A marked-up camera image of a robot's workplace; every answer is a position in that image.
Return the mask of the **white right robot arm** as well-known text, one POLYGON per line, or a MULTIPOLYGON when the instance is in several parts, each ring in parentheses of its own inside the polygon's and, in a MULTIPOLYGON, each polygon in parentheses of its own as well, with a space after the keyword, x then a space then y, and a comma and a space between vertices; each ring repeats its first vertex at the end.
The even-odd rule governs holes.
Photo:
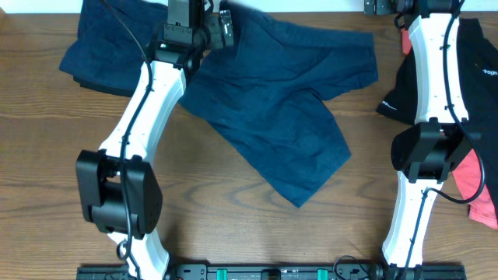
POLYGON ((368 279, 464 279, 461 264, 424 264, 423 241, 433 204, 444 181, 479 140, 469 120, 458 68, 461 1, 367 1, 365 12, 395 15, 406 30, 416 63, 417 108, 413 126, 391 145, 398 193, 383 260, 365 271, 368 279))

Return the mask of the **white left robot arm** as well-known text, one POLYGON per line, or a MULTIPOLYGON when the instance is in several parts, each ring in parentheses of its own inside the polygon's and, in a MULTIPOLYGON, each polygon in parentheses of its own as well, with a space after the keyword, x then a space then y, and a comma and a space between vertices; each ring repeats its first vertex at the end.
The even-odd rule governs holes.
POLYGON ((138 85, 98 150, 82 150, 75 172, 83 218, 116 244, 120 265, 82 266, 78 279, 166 279, 170 254, 157 223, 163 206, 153 163, 168 118, 206 51, 231 47, 232 15, 204 1, 171 1, 148 48, 138 85))

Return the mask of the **blue shorts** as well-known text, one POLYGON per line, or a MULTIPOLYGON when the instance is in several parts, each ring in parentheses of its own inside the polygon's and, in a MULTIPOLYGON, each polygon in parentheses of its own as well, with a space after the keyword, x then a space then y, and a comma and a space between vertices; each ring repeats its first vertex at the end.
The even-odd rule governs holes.
POLYGON ((235 44, 212 51, 181 97, 287 201, 303 206, 350 158, 326 102, 378 79, 371 33, 279 21, 231 1, 235 44))

